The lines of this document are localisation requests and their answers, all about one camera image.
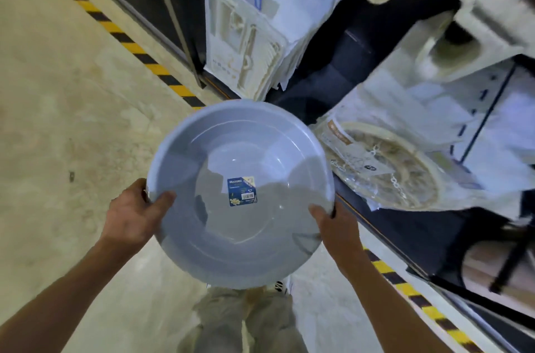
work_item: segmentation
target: person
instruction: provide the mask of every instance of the person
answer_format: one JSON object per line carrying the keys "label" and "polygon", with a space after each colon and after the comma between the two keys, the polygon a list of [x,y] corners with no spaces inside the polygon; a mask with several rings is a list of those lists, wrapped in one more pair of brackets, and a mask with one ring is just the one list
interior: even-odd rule
{"label": "person", "polygon": [[[138,179],[111,201],[102,234],[83,259],[0,327],[0,353],[63,350],[95,297],[149,241],[174,202],[176,195],[166,192],[148,204],[145,184],[145,179]],[[353,214],[341,203],[335,205],[334,218],[317,205],[309,210],[325,248],[357,293],[384,352],[450,351],[368,260]],[[273,292],[266,292],[245,318],[256,353],[306,352],[295,328],[291,298],[282,290],[279,284]],[[243,292],[213,287],[197,304],[201,334],[195,342],[196,353],[242,351]]]}

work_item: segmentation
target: yellow stripe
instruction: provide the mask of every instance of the yellow stripe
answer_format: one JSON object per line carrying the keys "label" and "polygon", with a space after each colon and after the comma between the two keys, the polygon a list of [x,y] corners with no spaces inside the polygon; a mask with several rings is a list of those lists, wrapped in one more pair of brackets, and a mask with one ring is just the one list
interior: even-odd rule
{"label": "yellow stripe", "polygon": [[123,45],[130,53],[133,53],[133,54],[144,54],[145,53],[145,51],[143,50],[143,47],[139,46],[137,43],[121,43],[121,45]]}
{"label": "yellow stripe", "polygon": [[102,26],[104,26],[104,29],[106,29],[108,32],[110,33],[114,33],[114,32],[118,32],[118,33],[123,33],[123,31],[121,30],[120,27],[118,27],[117,25],[115,25],[113,22],[110,22],[110,21],[102,21],[102,22],[99,22]]}
{"label": "yellow stripe", "polygon": [[375,266],[375,268],[378,270],[379,273],[385,274],[385,273],[391,273],[394,270],[386,265],[385,262],[382,260],[378,260],[376,262],[372,262],[372,264]]}
{"label": "yellow stripe", "polygon": [[471,339],[466,336],[465,332],[459,329],[449,330],[448,335],[450,335],[459,344],[471,342]]}
{"label": "yellow stripe", "polygon": [[432,320],[444,319],[446,316],[433,306],[425,306],[422,308],[424,314],[430,317]]}
{"label": "yellow stripe", "polygon": [[416,291],[412,285],[410,285],[408,282],[404,282],[403,284],[396,284],[395,286],[398,291],[400,291],[403,295],[406,295],[408,297],[412,297],[413,295],[421,295],[418,291]]}
{"label": "yellow stripe", "polygon": [[76,3],[80,5],[83,9],[86,10],[86,12],[100,12],[100,9],[98,9],[96,6],[94,6],[89,1],[78,1],[76,0]]}
{"label": "yellow stripe", "polygon": [[170,75],[170,73],[167,71],[167,69],[159,64],[145,64],[147,68],[152,71],[154,74],[162,76],[162,75]]}
{"label": "yellow stripe", "polygon": [[171,89],[181,97],[195,97],[193,93],[185,86],[170,86]]}

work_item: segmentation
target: shoe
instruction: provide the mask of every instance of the shoe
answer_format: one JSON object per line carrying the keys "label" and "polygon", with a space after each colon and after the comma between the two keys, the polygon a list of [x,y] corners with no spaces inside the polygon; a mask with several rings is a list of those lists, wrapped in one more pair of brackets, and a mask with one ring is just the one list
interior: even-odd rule
{"label": "shoe", "polygon": [[291,280],[291,275],[287,276],[285,279],[276,281],[274,284],[271,284],[266,287],[266,292],[272,293],[282,293],[283,295],[291,295],[291,289],[293,288],[293,282]]}

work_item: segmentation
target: pants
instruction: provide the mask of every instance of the pants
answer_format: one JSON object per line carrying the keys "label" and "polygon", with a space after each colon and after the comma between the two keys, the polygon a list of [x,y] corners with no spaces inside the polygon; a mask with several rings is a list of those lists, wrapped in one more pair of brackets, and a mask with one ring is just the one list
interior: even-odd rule
{"label": "pants", "polygon": [[[213,287],[195,310],[201,332],[194,353],[242,353],[242,321],[246,313],[245,291]],[[290,296],[276,291],[263,294],[245,319],[255,342],[251,353],[307,353],[295,327]]]}

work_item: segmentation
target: blue tag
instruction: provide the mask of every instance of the blue tag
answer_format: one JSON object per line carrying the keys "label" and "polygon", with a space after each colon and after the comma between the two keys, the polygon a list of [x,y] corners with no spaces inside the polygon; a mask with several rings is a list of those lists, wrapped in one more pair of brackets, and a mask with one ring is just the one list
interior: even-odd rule
{"label": "blue tag", "polygon": [[257,201],[254,177],[227,179],[230,206],[253,204]]}

